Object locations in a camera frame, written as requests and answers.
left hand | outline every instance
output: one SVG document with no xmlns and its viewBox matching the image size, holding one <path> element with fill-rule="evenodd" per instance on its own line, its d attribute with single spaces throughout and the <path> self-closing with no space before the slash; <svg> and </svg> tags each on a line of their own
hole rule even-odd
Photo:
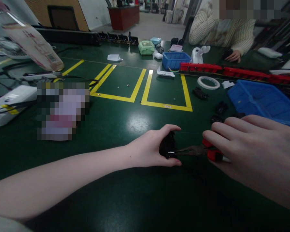
<svg viewBox="0 0 290 232">
<path fill-rule="evenodd" d="M 241 62 L 241 52 L 239 50 L 234 50 L 233 53 L 226 58 L 227 61 L 234 62 L 237 61 L 238 63 Z"/>
<path fill-rule="evenodd" d="M 170 131 L 180 131 L 181 128 L 175 125 L 165 125 L 160 130 L 147 131 L 136 140 L 129 143 L 127 154 L 130 156 L 133 167 L 151 167 L 151 166 L 181 166 L 181 162 L 175 158 L 166 159 L 160 155 L 159 147 L 161 141 Z"/>
</svg>

power strip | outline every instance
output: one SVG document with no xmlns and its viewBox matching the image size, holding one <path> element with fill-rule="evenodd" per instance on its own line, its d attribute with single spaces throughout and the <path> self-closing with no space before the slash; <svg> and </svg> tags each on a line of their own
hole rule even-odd
<svg viewBox="0 0 290 232">
<path fill-rule="evenodd" d="M 20 85 L 0 98 L 0 112 L 5 112 L 9 110 L 9 107 L 5 106 L 4 108 L 4 105 L 34 101 L 36 100 L 36 98 L 37 98 L 36 87 Z M 20 112 L 22 112 L 25 108 L 26 107 L 11 110 L 6 113 L 1 113 L 0 126 L 7 124 L 9 121 L 15 118 Z"/>
</svg>

small blue container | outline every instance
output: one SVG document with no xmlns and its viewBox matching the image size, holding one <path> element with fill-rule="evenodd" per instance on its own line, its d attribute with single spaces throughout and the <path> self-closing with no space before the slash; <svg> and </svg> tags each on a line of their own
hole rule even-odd
<svg viewBox="0 0 290 232">
<path fill-rule="evenodd" d="M 190 63 L 191 57 L 187 53 L 163 53 L 162 64 L 165 69 L 179 69 L 180 63 Z"/>
<path fill-rule="evenodd" d="M 256 114 L 290 126 L 290 99 L 275 86 L 238 80 L 228 96 L 239 113 Z"/>
</svg>

hand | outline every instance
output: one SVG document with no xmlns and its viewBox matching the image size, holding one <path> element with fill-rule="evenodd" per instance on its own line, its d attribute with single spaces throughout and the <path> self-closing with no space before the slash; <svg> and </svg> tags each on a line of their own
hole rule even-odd
<svg viewBox="0 0 290 232">
<path fill-rule="evenodd" d="M 290 209 L 290 127 L 249 115 L 203 132 L 232 163 L 213 163 L 229 177 Z"/>
<path fill-rule="evenodd" d="M 238 63 L 241 62 L 241 52 L 239 50 L 234 50 L 233 53 L 226 58 L 227 61 L 234 62 L 237 61 Z"/>
<path fill-rule="evenodd" d="M 127 145 L 128 155 L 133 167 L 151 166 L 180 166 L 181 162 L 175 158 L 166 159 L 159 154 L 159 146 L 170 131 L 180 131 L 175 125 L 165 125 L 160 130 L 150 130 Z"/>
</svg>

roll of tape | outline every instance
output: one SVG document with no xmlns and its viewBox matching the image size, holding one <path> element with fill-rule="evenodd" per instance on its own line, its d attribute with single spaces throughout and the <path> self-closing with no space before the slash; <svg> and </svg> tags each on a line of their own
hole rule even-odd
<svg viewBox="0 0 290 232">
<path fill-rule="evenodd" d="M 215 86 L 206 85 L 202 82 L 202 80 L 209 80 L 209 81 L 213 82 L 215 84 Z M 204 89 L 208 89 L 208 90 L 216 90 L 220 87 L 220 83 L 216 79 L 211 78 L 211 77 L 205 77 L 205 76 L 198 78 L 198 84 L 201 87 L 203 87 Z"/>
</svg>

